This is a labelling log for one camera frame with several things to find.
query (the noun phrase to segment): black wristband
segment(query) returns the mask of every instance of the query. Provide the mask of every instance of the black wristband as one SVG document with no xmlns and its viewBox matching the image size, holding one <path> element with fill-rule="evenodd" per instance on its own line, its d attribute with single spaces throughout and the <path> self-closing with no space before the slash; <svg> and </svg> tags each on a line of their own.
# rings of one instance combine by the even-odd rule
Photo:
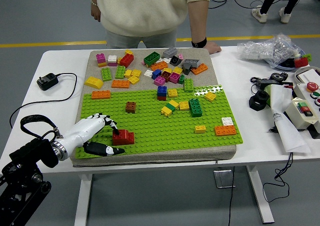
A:
<svg viewBox="0 0 320 226">
<path fill-rule="evenodd" d="M 205 37 L 205 39 L 201 42 L 194 43 L 191 41 L 191 44 L 192 44 L 192 47 L 194 48 L 203 48 L 207 44 L 207 37 Z"/>
</svg>

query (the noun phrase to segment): white sneaker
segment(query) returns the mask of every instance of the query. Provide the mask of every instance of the white sneaker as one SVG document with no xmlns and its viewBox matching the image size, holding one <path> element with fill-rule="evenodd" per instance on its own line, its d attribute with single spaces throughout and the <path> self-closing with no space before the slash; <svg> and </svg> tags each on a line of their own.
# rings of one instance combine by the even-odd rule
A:
<svg viewBox="0 0 320 226">
<path fill-rule="evenodd" d="M 268 14 L 267 13 L 261 14 L 260 13 L 261 7 L 262 7 L 261 5 L 258 5 L 256 8 L 253 8 L 251 11 L 251 14 L 253 17 L 256 18 L 256 20 L 259 21 L 260 24 L 265 24 L 267 22 Z"/>
<path fill-rule="evenodd" d="M 291 17 L 291 13 L 290 14 L 286 14 L 285 13 L 285 7 L 282 7 L 279 11 L 279 15 L 281 17 L 280 22 L 283 24 L 287 24 L 289 23 L 290 17 Z"/>
</svg>

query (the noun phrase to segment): bracelet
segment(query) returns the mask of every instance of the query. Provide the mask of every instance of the bracelet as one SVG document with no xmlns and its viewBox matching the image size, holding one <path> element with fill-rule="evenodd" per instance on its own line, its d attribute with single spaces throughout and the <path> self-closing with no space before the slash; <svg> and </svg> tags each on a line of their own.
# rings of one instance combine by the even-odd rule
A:
<svg viewBox="0 0 320 226">
<path fill-rule="evenodd" d="M 92 4 L 92 5 L 94 5 L 94 6 L 97 6 L 97 7 L 98 7 L 98 5 L 97 5 L 95 2 L 93 2 L 92 0 L 90 0 L 90 2 L 91 2 L 91 4 Z"/>
<path fill-rule="evenodd" d="M 203 48 L 207 44 L 207 37 L 205 37 L 205 39 L 201 42 L 194 43 L 191 41 L 191 44 L 192 44 L 192 47 L 194 48 Z"/>
</svg>

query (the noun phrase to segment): lego baseplate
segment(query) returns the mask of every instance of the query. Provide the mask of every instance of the lego baseplate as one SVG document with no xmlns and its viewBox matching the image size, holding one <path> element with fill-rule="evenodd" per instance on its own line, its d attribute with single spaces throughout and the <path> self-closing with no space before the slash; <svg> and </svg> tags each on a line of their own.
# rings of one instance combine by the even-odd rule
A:
<svg viewBox="0 0 320 226">
<path fill-rule="evenodd" d="M 213 102 L 204 98 L 208 92 L 216 94 Z M 91 99 L 85 94 L 82 102 L 81 118 L 97 112 L 110 115 L 117 122 L 119 129 L 134 132 L 135 144 L 117 146 L 125 150 L 121 155 L 198 149 L 242 144 L 243 140 L 221 85 L 195 87 L 194 92 L 184 92 L 177 88 L 179 103 L 189 99 L 199 99 L 202 108 L 201 117 L 192 117 L 189 110 L 176 110 L 169 117 L 161 114 L 161 109 L 172 98 L 166 101 L 157 100 L 157 90 L 137 90 L 112 92 L 110 99 Z M 135 113 L 126 113 L 126 103 L 136 102 Z M 231 117 L 236 135 L 216 136 L 215 126 L 222 126 L 221 118 Z M 205 133 L 195 133 L 195 126 L 204 125 Z M 112 145 L 112 129 L 104 127 L 91 141 Z M 76 159 L 92 158 L 79 148 Z"/>
</svg>

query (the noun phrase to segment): yellow floor line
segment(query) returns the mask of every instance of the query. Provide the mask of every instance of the yellow floor line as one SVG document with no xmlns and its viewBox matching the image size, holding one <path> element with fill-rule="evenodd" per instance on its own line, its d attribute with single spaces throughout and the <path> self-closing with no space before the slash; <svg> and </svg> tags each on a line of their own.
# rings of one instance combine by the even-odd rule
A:
<svg viewBox="0 0 320 226">
<path fill-rule="evenodd" d="M 312 39 L 320 38 L 320 34 L 288 35 L 291 39 Z M 210 41 L 228 40 L 267 40 L 273 36 L 234 36 L 234 37 L 208 37 Z M 177 38 L 177 42 L 190 42 L 190 37 Z M 47 46 L 67 46 L 67 45 L 105 45 L 106 41 L 72 41 L 72 42 L 35 42 L 35 43 L 9 43 L 0 44 L 0 48 L 23 48 L 23 47 L 47 47 Z"/>
</svg>

